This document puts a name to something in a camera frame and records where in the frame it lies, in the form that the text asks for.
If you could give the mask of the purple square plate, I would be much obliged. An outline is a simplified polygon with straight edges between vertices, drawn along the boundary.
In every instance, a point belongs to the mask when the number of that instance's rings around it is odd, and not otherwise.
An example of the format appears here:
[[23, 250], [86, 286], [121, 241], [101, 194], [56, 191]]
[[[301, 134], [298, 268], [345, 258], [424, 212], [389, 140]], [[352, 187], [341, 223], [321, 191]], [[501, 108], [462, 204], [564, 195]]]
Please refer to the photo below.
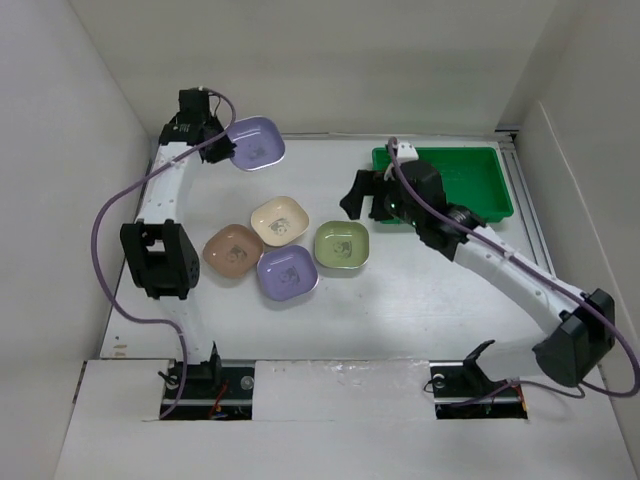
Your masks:
[[263, 293], [283, 302], [311, 292], [319, 273], [310, 252], [300, 245], [287, 245], [265, 253], [257, 263]]
[[285, 142], [276, 124], [264, 116], [238, 120], [228, 130], [235, 144], [231, 163], [251, 172], [280, 162], [286, 152]]

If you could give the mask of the green square plate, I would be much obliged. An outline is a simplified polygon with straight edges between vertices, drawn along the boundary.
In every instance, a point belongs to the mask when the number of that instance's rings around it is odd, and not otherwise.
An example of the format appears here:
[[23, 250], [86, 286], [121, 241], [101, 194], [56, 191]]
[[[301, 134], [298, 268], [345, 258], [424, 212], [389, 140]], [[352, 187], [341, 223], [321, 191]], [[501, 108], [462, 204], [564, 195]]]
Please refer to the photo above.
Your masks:
[[327, 268], [361, 268], [370, 255], [369, 232], [358, 222], [325, 222], [316, 230], [314, 254], [316, 260]]

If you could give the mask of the cream square plate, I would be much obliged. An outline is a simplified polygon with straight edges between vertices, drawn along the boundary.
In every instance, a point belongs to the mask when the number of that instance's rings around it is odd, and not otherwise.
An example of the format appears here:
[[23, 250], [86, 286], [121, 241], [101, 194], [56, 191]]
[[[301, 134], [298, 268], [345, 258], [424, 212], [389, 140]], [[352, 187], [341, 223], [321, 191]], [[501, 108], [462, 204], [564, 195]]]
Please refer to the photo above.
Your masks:
[[309, 215], [291, 197], [278, 196], [256, 208], [250, 218], [255, 233], [270, 247], [282, 247], [303, 235]]

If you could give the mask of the pink square plate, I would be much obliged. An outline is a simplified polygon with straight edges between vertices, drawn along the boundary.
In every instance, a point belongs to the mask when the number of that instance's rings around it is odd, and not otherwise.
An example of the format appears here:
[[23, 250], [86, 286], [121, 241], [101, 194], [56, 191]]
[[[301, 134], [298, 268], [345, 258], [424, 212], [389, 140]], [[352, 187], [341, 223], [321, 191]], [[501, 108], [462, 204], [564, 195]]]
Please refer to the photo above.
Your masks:
[[257, 265], [263, 253], [264, 244], [257, 234], [244, 225], [230, 224], [206, 242], [202, 256], [221, 276], [239, 279]]

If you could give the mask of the purple square plate front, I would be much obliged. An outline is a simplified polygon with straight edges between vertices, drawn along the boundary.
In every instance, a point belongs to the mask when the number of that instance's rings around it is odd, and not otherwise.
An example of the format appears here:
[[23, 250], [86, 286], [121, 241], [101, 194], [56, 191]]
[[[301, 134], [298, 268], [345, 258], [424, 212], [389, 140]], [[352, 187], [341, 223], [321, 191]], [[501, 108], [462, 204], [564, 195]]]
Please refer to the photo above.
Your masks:
[[283, 302], [311, 292], [319, 273], [310, 252], [300, 245], [287, 245], [265, 253], [257, 263], [263, 293]]

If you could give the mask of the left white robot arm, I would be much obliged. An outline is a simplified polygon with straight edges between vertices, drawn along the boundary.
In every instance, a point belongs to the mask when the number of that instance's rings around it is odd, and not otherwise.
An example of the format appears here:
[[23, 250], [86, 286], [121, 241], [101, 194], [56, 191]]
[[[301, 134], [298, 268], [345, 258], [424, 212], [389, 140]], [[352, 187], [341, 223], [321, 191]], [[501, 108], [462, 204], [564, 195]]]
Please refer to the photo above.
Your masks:
[[211, 99], [224, 97], [205, 88], [181, 90], [179, 109], [162, 129], [153, 178], [146, 182], [136, 219], [120, 229], [120, 241], [134, 285], [177, 326], [180, 354], [166, 378], [184, 382], [201, 396], [216, 394], [223, 385], [221, 359], [206, 334], [195, 287], [200, 256], [183, 224], [189, 193], [201, 167], [229, 157], [231, 142]]

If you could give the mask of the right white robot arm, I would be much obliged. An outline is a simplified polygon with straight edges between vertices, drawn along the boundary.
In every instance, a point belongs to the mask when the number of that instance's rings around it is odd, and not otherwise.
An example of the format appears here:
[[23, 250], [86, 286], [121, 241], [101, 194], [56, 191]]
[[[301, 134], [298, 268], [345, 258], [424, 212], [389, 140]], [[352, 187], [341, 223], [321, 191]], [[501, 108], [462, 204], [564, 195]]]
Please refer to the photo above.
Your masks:
[[528, 375], [544, 375], [565, 389], [580, 388], [614, 347], [612, 297], [553, 279], [517, 253], [478, 214], [447, 199], [431, 164], [411, 159], [384, 172], [358, 171], [340, 201], [350, 219], [360, 218], [365, 197], [372, 199], [371, 219], [410, 225], [428, 248], [489, 282], [538, 325], [539, 335], [521, 343], [498, 344], [489, 338], [455, 361], [464, 395], [487, 396]]

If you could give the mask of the green plastic bin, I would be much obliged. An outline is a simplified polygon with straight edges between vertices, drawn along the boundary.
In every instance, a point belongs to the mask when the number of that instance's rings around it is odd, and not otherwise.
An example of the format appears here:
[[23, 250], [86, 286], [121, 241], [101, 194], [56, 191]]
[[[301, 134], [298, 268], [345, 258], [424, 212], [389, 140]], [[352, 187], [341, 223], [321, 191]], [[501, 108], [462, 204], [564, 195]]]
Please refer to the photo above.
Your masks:
[[514, 213], [495, 149], [490, 147], [417, 147], [419, 159], [442, 176], [447, 199], [470, 208], [489, 223]]

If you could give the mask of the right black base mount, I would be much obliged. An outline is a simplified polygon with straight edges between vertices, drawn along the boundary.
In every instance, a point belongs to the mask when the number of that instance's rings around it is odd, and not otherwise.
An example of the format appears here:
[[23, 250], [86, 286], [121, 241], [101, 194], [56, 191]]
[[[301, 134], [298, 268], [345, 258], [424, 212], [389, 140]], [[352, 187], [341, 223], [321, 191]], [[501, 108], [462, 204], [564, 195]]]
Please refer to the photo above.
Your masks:
[[437, 420], [528, 419], [521, 388], [490, 380], [477, 364], [493, 343], [481, 343], [462, 360], [430, 363], [423, 392], [433, 396]]

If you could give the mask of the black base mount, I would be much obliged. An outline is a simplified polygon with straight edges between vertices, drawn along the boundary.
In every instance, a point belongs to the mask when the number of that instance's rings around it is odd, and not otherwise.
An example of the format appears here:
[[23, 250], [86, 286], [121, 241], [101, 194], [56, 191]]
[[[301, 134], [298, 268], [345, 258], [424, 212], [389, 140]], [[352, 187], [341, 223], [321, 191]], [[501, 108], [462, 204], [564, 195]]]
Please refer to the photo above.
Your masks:
[[433, 396], [437, 420], [528, 419], [521, 388], [490, 380], [477, 364], [493, 343], [481, 343], [462, 360], [430, 363], [423, 392]]
[[189, 365], [182, 396], [173, 410], [182, 367], [171, 366], [160, 376], [167, 380], [160, 404], [161, 420], [244, 421], [252, 419], [255, 363], [223, 362], [217, 371], [208, 364]]

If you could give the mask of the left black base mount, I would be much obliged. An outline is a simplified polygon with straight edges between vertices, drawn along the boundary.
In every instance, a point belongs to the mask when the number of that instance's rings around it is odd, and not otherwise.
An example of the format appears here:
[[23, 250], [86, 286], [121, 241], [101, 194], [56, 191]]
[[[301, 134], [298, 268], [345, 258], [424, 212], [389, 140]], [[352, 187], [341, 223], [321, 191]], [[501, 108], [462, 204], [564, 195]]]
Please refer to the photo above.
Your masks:
[[182, 396], [173, 410], [182, 367], [171, 366], [160, 376], [167, 380], [160, 404], [161, 420], [244, 421], [252, 419], [255, 363], [223, 362], [217, 371], [208, 364], [189, 365]]

